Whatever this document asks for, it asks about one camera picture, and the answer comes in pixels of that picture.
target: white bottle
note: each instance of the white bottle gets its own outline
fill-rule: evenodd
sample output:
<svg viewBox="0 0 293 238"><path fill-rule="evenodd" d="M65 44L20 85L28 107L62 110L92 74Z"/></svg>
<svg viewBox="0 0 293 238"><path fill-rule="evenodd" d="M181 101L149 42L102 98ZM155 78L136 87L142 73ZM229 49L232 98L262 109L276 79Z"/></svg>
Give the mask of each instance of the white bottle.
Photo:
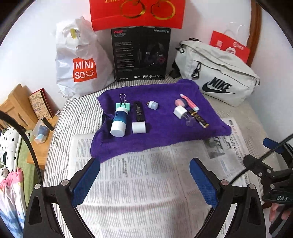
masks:
<svg viewBox="0 0 293 238"><path fill-rule="evenodd" d="M128 110L124 107L119 107L115 111L113 123L111 127L111 135L115 137L123 137L125 135Z"/></svg>

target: nike bag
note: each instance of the nike bag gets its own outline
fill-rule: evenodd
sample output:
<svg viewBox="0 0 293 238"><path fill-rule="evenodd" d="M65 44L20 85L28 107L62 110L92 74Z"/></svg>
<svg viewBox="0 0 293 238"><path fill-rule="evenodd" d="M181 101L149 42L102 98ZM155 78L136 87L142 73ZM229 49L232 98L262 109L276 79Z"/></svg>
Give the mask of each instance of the nike bag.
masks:
<svg viewBox="0 0 293 238"><path fill-rule="evenodd" d="M240 58L199 41L182 41L175 62L181 76L194 80L202 93L234 107L259 85L259 77Z"/></svg>
<svg viewBox="0 0 293 238"><path fill-rule="evenodd" d="M83 17L57 24L57 85L66 98L79 98L114 82L113 66Z"/></svg>

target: finger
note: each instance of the finger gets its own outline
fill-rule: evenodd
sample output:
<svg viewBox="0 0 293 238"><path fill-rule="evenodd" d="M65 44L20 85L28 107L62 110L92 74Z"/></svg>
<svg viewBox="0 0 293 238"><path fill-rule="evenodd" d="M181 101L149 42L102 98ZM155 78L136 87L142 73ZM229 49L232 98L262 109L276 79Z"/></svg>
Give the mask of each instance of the finger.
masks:
<svg viewBox="0 0 293 238"><path fill-rule="evenodd" d="M271 210L276 211L278 207L279 207L279 204L277 204L277 203L272 203Z"/></svg>
<svg viewBox="0 0 293 238"><path fill-rule="evenodd" d="M272 208L271 208L271 210L270 210L270 215L269 215L269 221L270 222L272 222L274 219L275 219L275 217L276 217L276 210L273 210Z"/></svg>
<svg viewBox="0 0 293 238"><path fill-rule="evenodd" d="M290 214L291 214L291 211L284 211L282 214L282 220L287 220Z"/></svg>

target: book cover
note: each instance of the book cover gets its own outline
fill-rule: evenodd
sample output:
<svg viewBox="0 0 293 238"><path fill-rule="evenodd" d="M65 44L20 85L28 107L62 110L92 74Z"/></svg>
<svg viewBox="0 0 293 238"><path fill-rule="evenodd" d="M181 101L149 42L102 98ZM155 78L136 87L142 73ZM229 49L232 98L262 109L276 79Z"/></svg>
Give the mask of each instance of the book cover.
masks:
<svg viewBox="0 0 293 238"><path fill-rule="evenodd" d="M33 110L39 119L42 117L45 117L47 120L53 118L52 112L45 97L44 89L40 89L39 91L34 92L28 97L28 99L30 100Z"/></svg>

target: blue block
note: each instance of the blue block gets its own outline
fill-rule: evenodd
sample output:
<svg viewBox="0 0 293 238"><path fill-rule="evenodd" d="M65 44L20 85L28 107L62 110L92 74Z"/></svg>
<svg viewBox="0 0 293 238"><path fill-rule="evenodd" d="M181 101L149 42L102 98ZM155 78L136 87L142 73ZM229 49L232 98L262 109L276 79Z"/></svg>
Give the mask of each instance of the blue block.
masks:
<svg viewBox="0 0 293 238"><path fill-rule="evenodd" d="M74 207L77 207L77 205L80 205L84 202L99 172L100 161L99 159L95 158L91 166L84 173L83 177L73 189L73 199L71 204Z"/></svg>
<svg viewBox="0 0 293 238"><path fill-rule="evenodd" d="M189 170L206 203L215 209L219 203L217 191L194 159L190 161Z"/></svg>
<svg viewBox="0 0 293 238"><path fill-rule="evenodd" d="M265 138L265 139L263 140L263 145L264 145L265 147L269 148L269 149L274 149L274 148L276 148L276 147L278 146L278 144L279 144L278 142L275 142L275 141L273 141L273 140L271 140L271 139L269 139L269 138ZM276 149L275 152L278 153L278 154L281 154L281 153L284 152L284 148L281 146L280 148Z"/></svg>

